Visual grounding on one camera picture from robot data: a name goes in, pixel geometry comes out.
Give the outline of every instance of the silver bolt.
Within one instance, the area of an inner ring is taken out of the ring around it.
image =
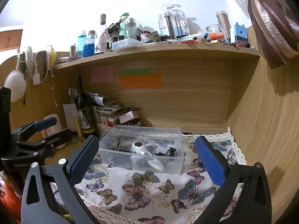
[[[65,158],[59,159],[58,163],[59,164],[65,164],[66,163],[66,159]]]
[[[230,158],[227,161],[228,161],[228,164],[230,164],[230,165],[235,165],[236,164],[236,160],[235,159]]]
[[[260,162],[257,162],[256,165],[258,168],[263,168],[263,165]]]
[[[38,166],[38,163],[37,162],[34,162],[31,164],[31,167],[37,167]]]

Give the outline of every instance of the wooden shelf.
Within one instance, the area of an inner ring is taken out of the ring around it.
[[[87,58],[82,58],[68,63],[58,64],[54,66],[54,70],[67,68],[70,66],[87,65],[92,66],[99,64],[99,60],[103,63],[107,63],[110,59],[115,57],[122,57],[125,60],[131,59],[144,59],[144,58],[210,58],[210,59],[247,59],[256,58],[259,59],[260,53],[254,49],[225,46],[225,45],[213,45],[213,44],[168,44],[162,46],[145,46],[124,49],[120,51],[106,52],[100,55],[94,55]]]

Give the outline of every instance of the wooden cabinet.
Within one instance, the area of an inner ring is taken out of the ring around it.
[[[0,51],[19,49],[22,32],[22,29],[0,32]]]

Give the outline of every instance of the curtain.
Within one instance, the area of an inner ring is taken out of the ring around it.
[[[270,68],[299,55],[299,22],[285,0],[248,0],[248,12]]]

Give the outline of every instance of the white pom-pom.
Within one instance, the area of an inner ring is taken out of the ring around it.
[[[26,81],[20,71],[12,71],[6,78],[4,87],[11,89],[11,101],[17,102],[26,91]]]

